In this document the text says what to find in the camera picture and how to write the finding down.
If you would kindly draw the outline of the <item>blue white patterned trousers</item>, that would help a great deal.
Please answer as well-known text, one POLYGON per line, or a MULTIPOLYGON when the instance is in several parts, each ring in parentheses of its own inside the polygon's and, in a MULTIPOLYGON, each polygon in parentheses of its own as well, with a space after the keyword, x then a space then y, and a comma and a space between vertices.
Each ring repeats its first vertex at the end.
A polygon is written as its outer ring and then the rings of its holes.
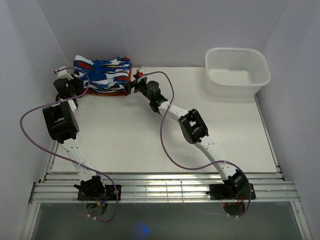
POLYGON ((73 60, 74 76, 80 80, 102 80, 118 76, 130 76, 132 63, 128 57, 117 57, 111 60, 89 59, 76 55, 73 60))

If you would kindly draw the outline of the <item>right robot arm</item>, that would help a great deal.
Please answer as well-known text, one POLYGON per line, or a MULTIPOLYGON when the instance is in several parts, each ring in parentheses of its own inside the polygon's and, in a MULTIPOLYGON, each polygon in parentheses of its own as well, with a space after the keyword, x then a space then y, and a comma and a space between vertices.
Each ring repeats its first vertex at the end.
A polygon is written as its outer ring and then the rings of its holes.
POLYGON ((218 151, 198 110, 186 110, 174 105, 172 100, 168 100, 162 95, 159 83, 154 80, 148 81, 146 76, 136 76, 135 80, 124 85, 124 89, 128 94, 131 93, 131 90, 134 93, 141 93, 149 100, 151 110, 162 116, 160 142, 163 149, 165 148, 163 127, 166 117, 179 124, 184 139, 198 148, 210 161, 209 164, 196 167, 194 170, 201 170, 212 165, 219 173, 226 192, 226 196, 220 196, 219 199, 237 199, 238 197, 243 200, 251 199, 252 189, 248 178, 237 165, 229 162, 218 151))

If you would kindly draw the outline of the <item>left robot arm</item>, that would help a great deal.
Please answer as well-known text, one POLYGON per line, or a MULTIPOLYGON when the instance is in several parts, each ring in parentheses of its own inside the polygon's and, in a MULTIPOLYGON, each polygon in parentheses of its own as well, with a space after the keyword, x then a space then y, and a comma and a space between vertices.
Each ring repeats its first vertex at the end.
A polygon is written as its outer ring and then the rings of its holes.
POLYGON ((48 133, 73 160, 72 164, 80 181, 80 184, 75 184, 74 187, 88 198, 101 200, 106 195, 106 187, 96 172, 85 168, 88 164, 78 146, 79 125, 74 116, 79 104, 77 99, 69 99, 81 95, 84 92, 84 84, 64 70, 57 74, 53 85, 57 90, 56 100, 62 100, 62 102, 42 109, 48 133))

